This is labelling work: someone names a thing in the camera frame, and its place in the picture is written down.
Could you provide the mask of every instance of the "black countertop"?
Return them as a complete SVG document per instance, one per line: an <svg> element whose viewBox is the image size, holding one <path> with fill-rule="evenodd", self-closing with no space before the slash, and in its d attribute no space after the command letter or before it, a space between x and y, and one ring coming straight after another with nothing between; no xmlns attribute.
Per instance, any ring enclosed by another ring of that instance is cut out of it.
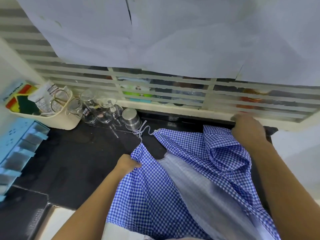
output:
<svg viewBox="0 0 320 240"><path fill-rule="evenodd" d="M139 114L142 121L148 120L147 125L152 131L166 128L202 132L203 124L233 127L233 123L224 121L145 111ZM267 128L266 131L270 136L276 129ZM73 130L51 129L48 137L15 180L6 199L0 202L2 240L33 239L52 205L77 209L113 170L119 157L123 153L130 154L140 143L140 139L125 126L101 123L88 126L82 121ZM155 151L161 147L147 133L143 139ZM259 176L253 172L252 177ZM259 183L256 188L263 198Z"/></svg>

